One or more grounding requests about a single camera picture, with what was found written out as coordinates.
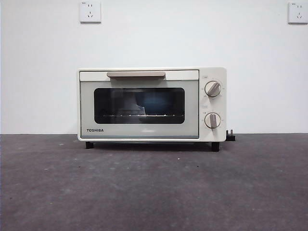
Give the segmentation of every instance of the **oven leg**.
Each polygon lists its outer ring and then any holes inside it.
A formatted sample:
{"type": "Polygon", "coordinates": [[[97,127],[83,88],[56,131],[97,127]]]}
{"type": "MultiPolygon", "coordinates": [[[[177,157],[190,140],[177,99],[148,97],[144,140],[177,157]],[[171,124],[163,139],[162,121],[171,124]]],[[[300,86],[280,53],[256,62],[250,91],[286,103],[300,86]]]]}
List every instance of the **oven leg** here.
{"type": "Polygon", "coordinates": [[[219,151],[219,142],[212,142],[212,152],[219,151]]]}
{"type": "Polygon", "coordinates": [[[94,148],[94,144],[92,142],[86,142],[86,149],[94,148]]]}

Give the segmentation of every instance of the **beige handle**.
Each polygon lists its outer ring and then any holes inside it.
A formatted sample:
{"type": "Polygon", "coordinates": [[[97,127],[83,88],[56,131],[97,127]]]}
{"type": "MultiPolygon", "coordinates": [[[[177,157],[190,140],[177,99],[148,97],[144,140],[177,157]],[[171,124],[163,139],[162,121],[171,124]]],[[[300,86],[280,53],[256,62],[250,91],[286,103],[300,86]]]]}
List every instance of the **beige handle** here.
{"type": "Polygon", "coordinates": [[[164,71],[113,71],[107,72],[108,77],[158,77],[164,78],[166,73],[164,71]]]}

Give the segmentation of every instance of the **wall socket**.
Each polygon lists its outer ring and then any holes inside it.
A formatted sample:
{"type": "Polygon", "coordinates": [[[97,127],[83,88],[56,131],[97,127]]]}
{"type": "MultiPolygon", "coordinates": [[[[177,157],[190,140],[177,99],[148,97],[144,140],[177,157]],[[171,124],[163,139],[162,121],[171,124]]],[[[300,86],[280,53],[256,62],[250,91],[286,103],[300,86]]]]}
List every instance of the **wall socket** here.
{"type": "Polygon", "coordinates": [[[79,20],[81,23],[100,23],[101,3],[99,1],[82,1],[79,5],[79,20]]]}
{"type": "Polygon", "coordinates": [[[289,23],[308,23],[308,2],[289,3],[289,23]]]}

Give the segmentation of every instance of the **white knob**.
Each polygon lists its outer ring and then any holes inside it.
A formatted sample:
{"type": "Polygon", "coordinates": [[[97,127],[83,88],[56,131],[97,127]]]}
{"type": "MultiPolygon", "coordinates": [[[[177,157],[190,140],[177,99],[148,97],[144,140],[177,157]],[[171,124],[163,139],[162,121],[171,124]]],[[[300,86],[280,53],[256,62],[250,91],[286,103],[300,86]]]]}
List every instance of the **white knob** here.
{"type": "Polygon", "coordinates": [[[220,116],[216,113],[209,113],[205,116],[204,122],[209,128],[217,128],[220,125],[220,116]]]}
{"type": "Polygon", "coordinates": [[[215,81],[208,82],[204,90],[208,96],[215,97],[220,93],[220,84],[215,81]]]}

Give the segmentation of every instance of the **oven window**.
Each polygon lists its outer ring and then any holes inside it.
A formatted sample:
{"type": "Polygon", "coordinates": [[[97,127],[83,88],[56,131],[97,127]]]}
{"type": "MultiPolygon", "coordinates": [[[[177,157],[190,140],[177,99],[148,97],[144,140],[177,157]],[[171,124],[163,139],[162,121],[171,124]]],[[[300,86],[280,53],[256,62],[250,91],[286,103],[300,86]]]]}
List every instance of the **oven window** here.
{"type": "Polygon", "coordinates": [[[181,124],[183,88],[97,88],[94,120],[98,124],[181,124]]]}

